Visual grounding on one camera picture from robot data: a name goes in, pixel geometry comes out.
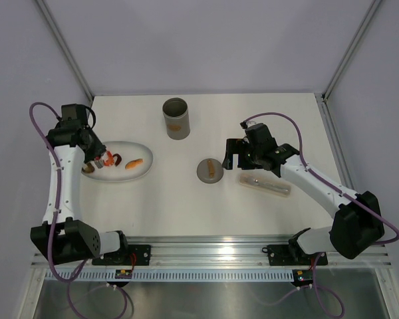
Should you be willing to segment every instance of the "white wall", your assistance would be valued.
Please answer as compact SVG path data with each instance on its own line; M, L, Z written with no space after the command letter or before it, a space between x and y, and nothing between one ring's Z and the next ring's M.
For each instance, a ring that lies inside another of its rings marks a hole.
M96 95L323 92L372 0L47 0Z
M382 5L329 108L354 182L399 227L399 0ZM399 279L399 242L387 249Z
M27 278L32 226L47 204L49 157L31 103L87 103L33 2L0 1L0 319L14 318ZM35 112L47 130L54 116Z

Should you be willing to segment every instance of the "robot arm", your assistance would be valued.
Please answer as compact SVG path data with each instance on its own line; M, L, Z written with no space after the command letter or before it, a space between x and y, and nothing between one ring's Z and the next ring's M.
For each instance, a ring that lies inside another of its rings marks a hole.
M60 161L60 209L53 234L53 262L55 265L97 258L127 249L126 237L121 231L99 233L83 223L80 214L80 175L84 163L94 161L98 168L106 147L88 125L87 107L80 104L62 106L62 118L49 131L46 139ZM31 229L31 240L47 259L47 242L55 212L57 196L57 167L51 159L49 200L43 224Z
M334 219L332 227L305 229L290 239L289 251L293 257L337 251L342 256L353 259L383 236L384 227L379 220L318 180L309 170L312 169L331 184L337 185L342 193L356 198L380 215L378 201L373 194L358 194L332 181L309 163L305 167L299 151L289 144L278 146L266 125L256 124L243 128L245 138L227 140L223 168L232 169L233 154L238 154L239 168L272 171L276 176L301 188Z

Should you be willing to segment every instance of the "cylindrical container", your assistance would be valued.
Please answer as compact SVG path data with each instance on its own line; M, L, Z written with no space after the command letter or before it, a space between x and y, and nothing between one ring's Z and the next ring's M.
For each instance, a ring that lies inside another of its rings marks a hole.
M189 135L188 105L181 98L171 98L162 106L167 135L173 140L182 140Z

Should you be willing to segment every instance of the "white tabletop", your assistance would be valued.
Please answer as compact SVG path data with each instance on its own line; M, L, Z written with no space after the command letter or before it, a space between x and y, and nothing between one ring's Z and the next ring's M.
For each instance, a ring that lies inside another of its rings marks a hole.
M240 185L237 168L225 171L223 179L211 185L196 175L201 160L223 161L227 138L244 136L241 121L257 113L280 112L298 123L305 157L339 181L313 94L181 95L188 103L191 126L190 135L181 141L166 134L162 104L171 97L94 99L98 137L103 142L144 144L152 150L154 163L135 181L107 183L83 176L84 222L98 231L122 230L127 236L290 235L332 224L324 209L294 185L290 196L283 198ZM267 124L279 144L298 147L295 129L285 119L267 116L257 122ZM271 172L250 172L277 179Z

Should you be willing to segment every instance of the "aluminum frame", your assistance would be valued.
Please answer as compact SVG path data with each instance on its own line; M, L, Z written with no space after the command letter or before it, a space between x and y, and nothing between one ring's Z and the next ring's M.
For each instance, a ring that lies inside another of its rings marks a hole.
M338 172L342 183L354 189L352 178L348 172L346 161L343 156L337 130L328 108L327 101L334 90L338 80L348 68L348 63L354 56L358 45L366 34L366 30L381 7L384 0L373 0L366 12L357 32L353 36L343 58L341 59L324 94L317 94L317 104L329 137L331 150L334 154ZM62 36L58 25L47 6L45 0L33 0L39 9L46 24L51 30L68 65L74 72L80 87L85 93L88 101L92 103L94 95L88 82L82 75L68 45ZM152 245L151 265L139 267L154 270L157 268L247 268L263 269L271 268L267 257L261 253L261 247L269 243L286 243L289 237L284 236L243 236L243 237L129 237L131 243L149 243ZM399 318L399 288L391 269L385 247L370 247L353 261L347 260L338 253L329 253L329 265L327 268L375 268L378 282L384 297L384 302L391 318ZM48 264L43 256L35 254L31 265L31 280L26 291L25 299L21 305L18 318L32 318L40 292L45 279ZM86 268L99 266L86 265ZM279 267L279 268L301 268L301 267Z
M323 102L321 94L317 94L316 97L342 182L352 187L352 181L328 106ZM270 243L286 243L288 238L289 236L127 237L129 243L148 243L152 246L150 266L138 267L142 272L154 272L157 269L172 269L176 272L180 269L182 272L190 269L256 271L266 268L308 268L307 266L269 266L267 256L261 252L261 248ZM320 266L319 268L375 269L389 315L391 318L399 319L398 285L392 275L392 266L384 246L370 247L352 261L338 253L329 253L328 260L328 266ZM77 264L66 264L62 268L74 268ZM32 318L35 313L48 267L46 259L39 252L35 253L31 264L31 281L19 318ZM126 268L122 266L92 266L90 263L86 264L85 267L86 269L102 268L103 272L110 269Z

